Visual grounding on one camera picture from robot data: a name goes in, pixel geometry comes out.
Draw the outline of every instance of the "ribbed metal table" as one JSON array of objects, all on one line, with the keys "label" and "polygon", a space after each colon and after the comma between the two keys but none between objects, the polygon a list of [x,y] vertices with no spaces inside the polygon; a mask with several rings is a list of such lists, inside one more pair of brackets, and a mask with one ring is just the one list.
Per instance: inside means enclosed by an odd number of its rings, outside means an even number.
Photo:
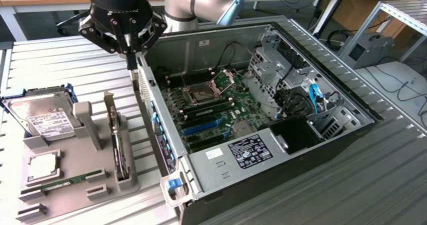
[{"label": "ribbed metal table", "polygon": [[[421,224],[427,220],[427,138],[405,115],[387,103],[364,79],[349,71],[327,48],[285,17],[244,19],[236,24],[275,21],[295,36],[384,122],[327,164],[253,198],[205,224]],[[114,93],[128,117],[140,191],[53,218],[41,224],[177,224],[161,195],[160,173],[125,63],[81,37],[16,42],[2,52],[1,87],[54,86],[69,82],[80,101],[93,103],[93,118],[105,116],[102,91]],[[16,164],[21,130],[2,113],[0,129],[0,224],[16,205]]]}]

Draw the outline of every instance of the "green circuit board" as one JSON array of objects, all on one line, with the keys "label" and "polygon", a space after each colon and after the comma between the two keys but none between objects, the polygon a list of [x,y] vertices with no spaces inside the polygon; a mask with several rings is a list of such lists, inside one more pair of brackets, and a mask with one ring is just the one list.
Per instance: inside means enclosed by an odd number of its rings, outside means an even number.
[{"label": "green circuit board", "polygon": [[[176,88],[161,88],[166,108],[169,110],[182,144],[189,153],[204,150],[224,143],[225,141],[239,138],[241,133],[239,134],[239,132],[236,132],[237,126],[235,126],[235,124],[240,121],[244,121],[243,123],[247,125],[245,133],[248,133],[248,131],[255,132],[259,126],[269,121],[268,116],[260,109],[260,104],[257,104],[257,101],[245,89],[247,86],[243,79],[240,79],[236,74],[232,79],[232,85],[229,77],[222,73],[213,79],[216,88],[220,91],[231,85],[220,96],[216,97],[209,89],[209,81]],[[201,116],[193,120],[185,120],[182,110],[194,109],[200,105],[208,106],[214,102],[220,103],[221,101],[224,102],[220,105],[212,106],[212,109],[206,108],[198,113],[188,112],[188,117],[190,114],[194,116],[201,114]],[[214,121],[217,122],[214,127],[197,131],[189,135],[185,134],[184,128],[188,129],[188,125],[190,125],[189,128],[197,129],[197,125],[205,124],[202,122],[197,123],[197,121],[202,121],[205,119],[212,120],[212,118],[214,118]]]}]

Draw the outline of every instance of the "pcie slot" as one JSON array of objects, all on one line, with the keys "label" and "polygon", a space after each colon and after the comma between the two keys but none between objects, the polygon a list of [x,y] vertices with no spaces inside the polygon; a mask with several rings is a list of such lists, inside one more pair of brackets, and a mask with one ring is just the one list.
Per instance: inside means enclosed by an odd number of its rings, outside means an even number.
[{"label": "pcie slot", "polygon": [[184,135],[188,136],[188,135],[200,133],[204,130],[217,128],[220,126],[220,124],[221,124],[221,121],[222,121],[222,118],[220,118],[220,119],[217,119],[214,121],[210,121],[208,123],[204,123],[204,124],[201,124],[201,125],[198,125],[196,127],[188,128],[188,129],[184,130]]},{"label": "pcie slot", "polygon": [[201,141],[197,141],[197,142],[193,142],[190,143],[188,146],[190,149],[201,149],[201,148],[208,148],[208,147],[212,147],[222,142],[226,141],[226,134],[220,134],[220,135],[216,135],[216,136],[212,136],[209,137],[208,139],[204,139]]}]

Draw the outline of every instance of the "motherboard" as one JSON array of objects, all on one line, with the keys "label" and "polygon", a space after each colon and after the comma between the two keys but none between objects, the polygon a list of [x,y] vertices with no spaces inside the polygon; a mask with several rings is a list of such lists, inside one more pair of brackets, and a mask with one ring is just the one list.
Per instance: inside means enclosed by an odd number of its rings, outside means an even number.
[{"label": "motherboard", "polygon": [[245,77],[222,69],[202,82],[161,87],[182,144],[194,153],[253,133],[271,119],[249,94]]}]

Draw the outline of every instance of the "blue latch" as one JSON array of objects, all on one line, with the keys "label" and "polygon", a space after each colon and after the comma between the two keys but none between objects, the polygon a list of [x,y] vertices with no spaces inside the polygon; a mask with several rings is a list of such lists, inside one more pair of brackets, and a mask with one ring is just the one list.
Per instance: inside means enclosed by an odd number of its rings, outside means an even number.
[{"label": "blue latch", "polygon": [[317,84],[311,84],[308,88],[308,95],[309,95],[309,100],[313,105],[313,113],[317,113],[317,104],[316,104],[316,98],[323,98],[323,94],[320,92],[320,89],[317,87]]},{"label": "blue latch", "polygon": [[172,191],[172,190],[177,189],[180,186],[182,186],[180,178],[170,179],[166,182],[168,182],[168,189],[166,189],[168,191]]}]

